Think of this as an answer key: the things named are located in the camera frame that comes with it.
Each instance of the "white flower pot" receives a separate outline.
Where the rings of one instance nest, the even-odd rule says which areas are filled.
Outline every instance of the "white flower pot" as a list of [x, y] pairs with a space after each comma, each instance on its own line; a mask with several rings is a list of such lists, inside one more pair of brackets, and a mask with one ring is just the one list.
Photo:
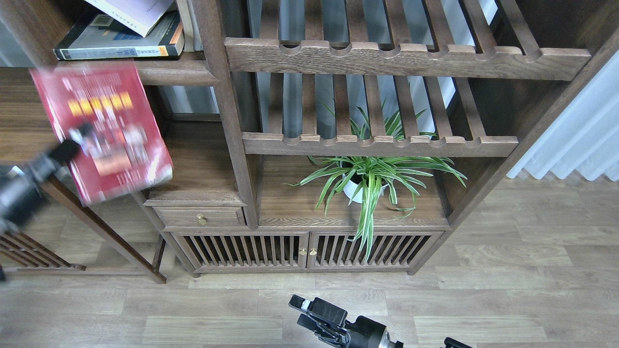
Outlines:
[[[346, 197], [352, 198], [353, 202], [361, 204], [363, 202], [363, 188], [359, 190], [355, 197], [352, 197], [352, 195], [355, 194], [355, 191], [357, 190], [357, 186], [359, 185], [350, 180], [346, 185], [344, 185], [344, 193], [346, 194]], [[381, 187], [381, 196], [384, 194], [386, 187], [387, 185], [383, 185], [383, 187]]]

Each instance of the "wooden floor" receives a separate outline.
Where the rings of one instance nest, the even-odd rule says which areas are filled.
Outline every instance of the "wooden floor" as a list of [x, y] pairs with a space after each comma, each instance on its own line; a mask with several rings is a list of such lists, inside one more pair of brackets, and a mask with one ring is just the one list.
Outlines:
[[[193, 279], [169, 253], [167, 285], [145, 276], [14, 275], [0, 284], [0, 347], [328, 347], [297, 326], [287, 303], [299, 294], [330, 301], [351, 320], [384, 323], [405, 347], [439, 347], [451, 336], [478, 348], [619, 348], [617, 207], [619, 185], [606, 180], [504, 180], [410, 277]], [[156, 241], [131, 200], [97, 209], [138, 248]], [[29, 233], [70, 262], [119, 264], [62, 208], [47, 208]]]

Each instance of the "robotic arm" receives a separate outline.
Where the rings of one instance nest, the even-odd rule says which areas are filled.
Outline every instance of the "robotic arm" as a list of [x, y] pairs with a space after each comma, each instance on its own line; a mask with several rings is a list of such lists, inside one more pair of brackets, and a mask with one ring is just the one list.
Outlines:
[[55, 148], [40, 154], [23, 168], [14, 167], [0, 177], [0, 235], [18, 233], [33, 213], [45, 203], [39, 185], [49, 179], [80, 151], [79, 142], [91, 132], [84, 124]]
[[[292, 295], [288, 303], [302, 312], [297, 324], [313, 331], [318, 339], [333, 347], [341, 348], [404, 348], [404, 343], [392, 342], [387, 327], [364, 316], [354, 323], [346, 320], [348, 312], [321, 299], [313, 301]], [[471, 348], [447, 337], [445, 348]]]

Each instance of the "wooden shelf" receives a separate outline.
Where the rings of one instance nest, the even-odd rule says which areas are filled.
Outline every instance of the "wooden shelf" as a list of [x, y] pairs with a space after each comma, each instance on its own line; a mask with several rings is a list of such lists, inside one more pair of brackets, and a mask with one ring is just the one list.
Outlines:
[[[299, 187], [285, 185], [298, 183], [316, 169], [318, 167], [305, 156], [266, 156], [260, 192], [261, 227], [306, 228], [308, 231], [356, 230], [361, 205], [351, 203], [349, 206], [344, 194], [333, 197], [327, 216], [324, 215], [324, 206], [314, 210], [324, 180], [314, 180]], [[427, 189], [419, 188], [421, 196], [417, 198], [417, 209], [407, 218], [398, 218], [404, 214], [391, 206], [387, 196], [379, 200], [374, 213], [377, 231], [449, 229], [436, 182], [433, 178], [424, 178], [422, 181]], [[412, 198], [402, 187], [398, 190], [398, 207], [412, 206]]]
[[[113, 64], [118, 59], [61, 61], [58, 66]], [[219, 80], [210, 73], [203, 52], [184, 52], [178, 59], [136, 59], [137, 71], [145, 85], [213, 86]]]
[[221, 123], [174, 122], [164, 136], [173, 178], [150, 190], [147, 206], [244, 206]]
[[591, 54], [540, 48], [515, 0], [496, 0], [520, 45], [498, 46], [477, 0], [460, 0], [474, 46], [456, 45], [440, 0], [423, 0], [434, 45], [411, 43], [400, 1], [386, 1], [391, 44], [369, 42], [361, 1], [346, 0], [349, 40], [325, 41], [320, 1], [305, 2], [305, 40], [278, 40], [279, 2], [265, 0], [260, 38], [226, 38], [232, 71], [571, 80]]
[[430, 140], [420, 135], [408, 80], [395, 76], [394, 85], [402, 115], [404, 140], [385, 135], [383, 111], [376, 76], [364, 76], [371, 137], [359, 139], [351, 135], [348, 114], [347, 82], [343, 75], [333, 77], [335, 121], [337, 135], [323, 139], [316, 132], [316, 99], [314, 76], [303, 75], [303, 131], [294, 138], [282, 134], [283, 74], [271, 75], [271, 102], [268, 133], [243, 133], [245, 151], [249, 154], [271, 155], [356, 155], [356, 156], [447, 156], [447, 157], [507, 157], [518, 145], [514, 136], [488, 136], [484, 130], [469, 81], [455, 78], [456, 98], [462, 106], [459, 115], [451, 115], [444, 106], [438, 79], [424, 77], [430, 109], [438, 135]]

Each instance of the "white book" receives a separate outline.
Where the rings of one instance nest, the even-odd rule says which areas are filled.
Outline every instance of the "white book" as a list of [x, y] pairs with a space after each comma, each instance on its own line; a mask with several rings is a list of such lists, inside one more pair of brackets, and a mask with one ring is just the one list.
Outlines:
[[86, 0], [142, 37], [146, 37], [174, 0]]

